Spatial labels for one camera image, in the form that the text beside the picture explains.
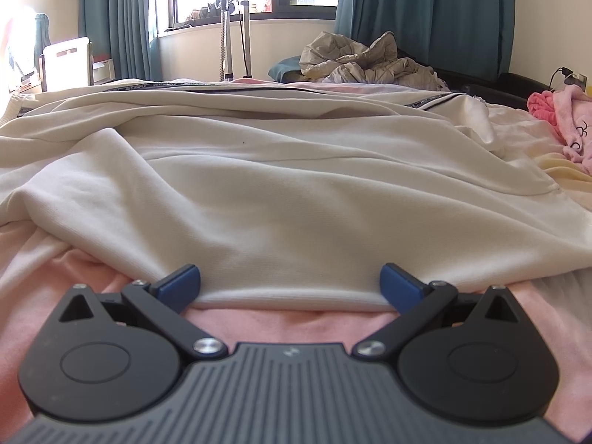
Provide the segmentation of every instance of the beige comforter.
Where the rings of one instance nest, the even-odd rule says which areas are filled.
[[[397,55],[392,32],[386,32],[370,48],[343,35],[323,32],[304,48],[300,68],[310,81],[397,84],[448,91],[432,68]]]

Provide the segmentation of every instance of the teal curtain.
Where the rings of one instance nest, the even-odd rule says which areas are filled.
[[[81,0],[79,15],[95,61],[112,58],[117,78],[162,80],[156,0]]]
[[[35,68],[39,71],[39,58],[43,54],[45,47],[49,47],[49,18],[45,13],[38,13],[35,15]]]
[[[495,81],[508,71],[515,0],[339,0],[335,32],[365,44],[392,31],[422,63]]]

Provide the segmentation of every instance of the silver bolt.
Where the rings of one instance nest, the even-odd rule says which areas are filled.
[[[213,337],[205,337],[203,339],[196,340],[193,344],[193,350],[200,354],[215,354],[224,347],[218,339]]]
[[[357,353],[367,357],[379,356],[384,354],[387,347],[378,340],[367,340],[357,345]]]

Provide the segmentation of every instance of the circular black disc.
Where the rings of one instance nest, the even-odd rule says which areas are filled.
[[[81,332],[85,325],[64,326],[43,355],[23,362],[19,382],[34,409],[65,421],[109,421],[140,412],[172,388],[180,362],[166,339],[117,325],[88,324]]]
[[[398,374],[416,399],[446,418],[481,426],[532,418],[555,392],[555,361],[512,326],[423,334],[401,351]]]

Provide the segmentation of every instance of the pink plush fabric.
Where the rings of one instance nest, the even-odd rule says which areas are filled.
[[[568,85],[553,94],[553,102],[565,157],[592,175],[592,98],[577,85]]]
[[[539,120],[547,120],[552,126],[557,126],[553,94],[550,91],[533,93],[526,102],[529,114]]]

